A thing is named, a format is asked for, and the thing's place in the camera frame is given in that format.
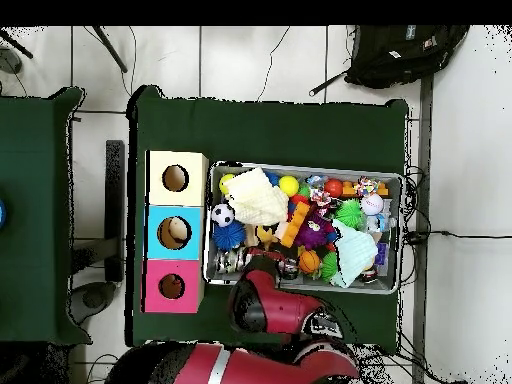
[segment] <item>black backpack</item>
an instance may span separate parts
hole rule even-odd
[[[311,90],[314,96],[342,75],[351,84],[388,88],[432,75],[448,65],[470,25],[356,25],[350,68]]]

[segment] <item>beige box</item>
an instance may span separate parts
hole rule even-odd
[[[201,153],[150,150],[149,204],[204,206],[207,172]]]

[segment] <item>green tablecloth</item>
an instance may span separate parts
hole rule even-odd
[[[71,251],[66,136],[83,92],[0,97],[0,341],[90,341],[66,312]]]
[[[290,166],[395,172],[403,174],[407,104],[237,103],[213,99],[164,99],[154,86],[141,87],[129,102],[129,224],[135,231],[135,262],[128,272],[127,342],[150,339],[273,342],[265,334],[231,329],[226,311],[230,288],[207,286],[197,314],[140,312],[143,242],[144,152],[203,153],[210,162],[242,161]],[[347,343],[375,343],[395,351],[397,293],[365,295],[320,292],[345,314]]]

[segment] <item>pink box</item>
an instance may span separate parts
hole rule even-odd
[[[160,292],[160,281],[169,274],[181,277],[184,283],[181,297],[177,299],[164,297]],[[204,282],[199,261],[148,259],[142,284],[146,288],[146,297],[142,299],[143,312],[193,314],[203,299]]]

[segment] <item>green spiky ball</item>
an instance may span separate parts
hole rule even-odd
[[[356,199],[345,200],[336,211],[335,217],[347,227],[357,229],[363,224],[363,212]]]
[[[322,259],[322,279],[329,282],[336,272],[338,272],[338,256],[334,252],[329,252]]]
[[[302,183],[299,186],[299,191],[297,194],[300,194],[301,196],[307,197],[309,199],[311,189],[307,184]]]

